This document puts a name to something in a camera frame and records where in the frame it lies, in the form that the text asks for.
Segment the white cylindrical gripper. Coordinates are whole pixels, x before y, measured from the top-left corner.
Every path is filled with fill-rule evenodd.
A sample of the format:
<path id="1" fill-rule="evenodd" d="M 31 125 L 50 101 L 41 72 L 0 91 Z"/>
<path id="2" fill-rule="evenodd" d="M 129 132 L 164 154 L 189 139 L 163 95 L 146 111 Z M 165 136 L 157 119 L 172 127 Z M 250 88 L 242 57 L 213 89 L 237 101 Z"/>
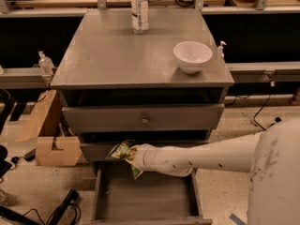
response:
<path id="1" fill-rule="evenodd" d="M 166 151 L 148 143 L 131 146 L 130 154 L 134 153 L 134 157 L 127 157 L 126 162 L 144 172 L 162 173 L 169 164 Z"/>

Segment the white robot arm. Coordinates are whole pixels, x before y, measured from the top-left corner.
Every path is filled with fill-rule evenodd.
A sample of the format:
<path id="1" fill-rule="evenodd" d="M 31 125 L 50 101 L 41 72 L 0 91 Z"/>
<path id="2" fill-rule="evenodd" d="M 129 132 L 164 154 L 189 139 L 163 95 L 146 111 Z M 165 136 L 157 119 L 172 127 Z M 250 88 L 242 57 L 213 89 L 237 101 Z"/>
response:
<path id="1" fill-rule="evenodd" d="M 249 173 L 247 225 L 300 225 L 299 117 L 190 148 L 136 145 L 127 161 L 143 172 L 179 177 L 194 169 Z"/>

